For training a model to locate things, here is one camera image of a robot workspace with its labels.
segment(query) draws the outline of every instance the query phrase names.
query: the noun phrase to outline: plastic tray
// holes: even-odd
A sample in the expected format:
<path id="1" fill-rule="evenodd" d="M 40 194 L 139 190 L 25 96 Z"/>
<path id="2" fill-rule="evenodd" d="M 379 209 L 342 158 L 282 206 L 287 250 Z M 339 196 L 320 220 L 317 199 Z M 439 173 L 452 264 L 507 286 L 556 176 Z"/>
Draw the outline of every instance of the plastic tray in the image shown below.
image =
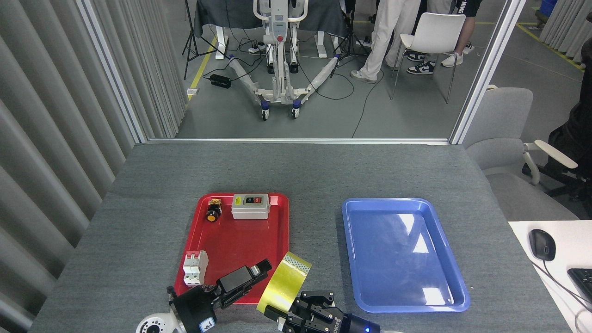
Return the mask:
<path id="1" fill-rule="evenodd" d="M 432 204 L 352 198 L 342 205 L 356 303 L 367 312 L 460 312 L 469 294 Z"/>
<path id="2" fill-rule="evenodd" d="M 178 295 L 189 290 L 183 282 L 183 261 L 188 251 L 204 250 L 208 254 L 208 267 L 205 270 L 205 283 L 215 284 L 216 280 L 242 267 L 251 267 L 267 258 L 273 269 L 268 278 L 256 284 L 238 304 L 257 304 L 269 279 L 282 258 L 288 252 L 289 204 L 288 198 L 279 193 L 269 193 L 269 217 L 266 220 L 235 220 L 231 205 L 234 193 L 211 193 L 201 197 L 197 203 L 191 229 L 179 271 L 175 280 Z M 205 218 L 208 201 L 222 199 L 222 215 L 216 222 Z"/>

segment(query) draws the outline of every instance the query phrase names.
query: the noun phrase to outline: chair armrest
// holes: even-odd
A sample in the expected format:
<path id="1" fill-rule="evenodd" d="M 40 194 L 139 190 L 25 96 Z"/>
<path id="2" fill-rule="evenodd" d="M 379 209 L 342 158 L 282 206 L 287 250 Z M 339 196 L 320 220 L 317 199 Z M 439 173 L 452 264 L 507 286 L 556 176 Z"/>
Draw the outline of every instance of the chair armrest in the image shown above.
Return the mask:
<path id="1" fill-rule="evenodd" d="M 560 152 L 557 150 L 557 148 L 551 146 L 543 140 L 535 140 L 534 143 L 525 143 L 525 146 L 528 151 L 544 151 L 547 155 L 557 162 L 563 164 L 563 166 L 568 169 L 575 169 L 578 167 L 578 164 L 574 162 L 574 160 L 567 157 L 566 154 Z"/>
<path id="2" fill-rule="evenodd" d="M 530 183 L 533 185 L 538 184 L 540 181 L 540 171 L 538 166 L 536 166 L 536 163 L 532 159 L 532 156 L 527 150 L 525 150 L 522 153 L 522 158 L 526 162 L 526 165 L 528 165 L 528 167 L 530 168 L 530 176 L 532 177 Z"/>

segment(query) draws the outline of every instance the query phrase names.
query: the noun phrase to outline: keyboard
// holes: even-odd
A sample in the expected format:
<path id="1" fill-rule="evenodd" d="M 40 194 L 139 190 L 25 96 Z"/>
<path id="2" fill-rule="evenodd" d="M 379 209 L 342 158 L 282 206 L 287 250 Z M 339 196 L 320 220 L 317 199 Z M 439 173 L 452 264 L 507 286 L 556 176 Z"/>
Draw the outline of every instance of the keyboard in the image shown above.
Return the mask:
<path id="1" fill-rule="evenodd" d="M 592 302 L 592 268 L 570 268 L 567 274 L 580 290 L 582 297 Z"/>

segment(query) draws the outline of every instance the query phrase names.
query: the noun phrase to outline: computer mouse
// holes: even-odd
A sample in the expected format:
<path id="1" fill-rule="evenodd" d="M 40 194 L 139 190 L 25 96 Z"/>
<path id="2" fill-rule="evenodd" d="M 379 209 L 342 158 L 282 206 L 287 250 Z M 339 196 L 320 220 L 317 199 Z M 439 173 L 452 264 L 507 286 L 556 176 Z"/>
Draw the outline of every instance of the computer mouse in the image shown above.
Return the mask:
<path id="1" fill-rule="evenodd" d="M 540 260 L 555 259 L 555 240 L 546 231 L 532 229 L 528 234 L 532 254 Z"/>

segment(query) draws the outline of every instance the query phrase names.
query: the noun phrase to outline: push button switch box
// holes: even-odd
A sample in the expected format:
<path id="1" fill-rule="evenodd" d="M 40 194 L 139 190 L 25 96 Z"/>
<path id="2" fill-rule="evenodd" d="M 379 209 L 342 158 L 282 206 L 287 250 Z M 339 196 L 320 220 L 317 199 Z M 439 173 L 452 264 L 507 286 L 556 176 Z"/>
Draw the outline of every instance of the push button switch box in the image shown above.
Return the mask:
<path id="1" fill-rule="evenodd" d="M 266 220 L 269 217 L 269 196 L 265 193 L 235 194 L 231 210 L 235 220 Z"/>

